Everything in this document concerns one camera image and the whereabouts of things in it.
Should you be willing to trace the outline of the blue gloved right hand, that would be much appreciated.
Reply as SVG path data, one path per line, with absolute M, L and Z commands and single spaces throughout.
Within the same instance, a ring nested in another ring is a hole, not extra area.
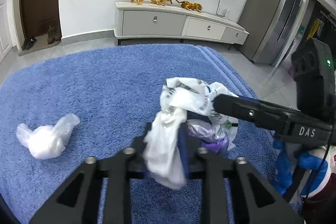
M 334 159 L 326 147 L 300 153 L 295 164 L 291 162 L 284 142 L 274 140 L 273 147 L 280 153 L 276 160 L 276 174 L 272 185 L 280 195 L 284 195 L 293 184 L 296 168 L 299 168 L 300 174 L 305 175 L 307 172 L 313 174 L 302 188 L 301 196 L 307 195 L 312 200 L 318 201 L 329 197 L 335 191 Z

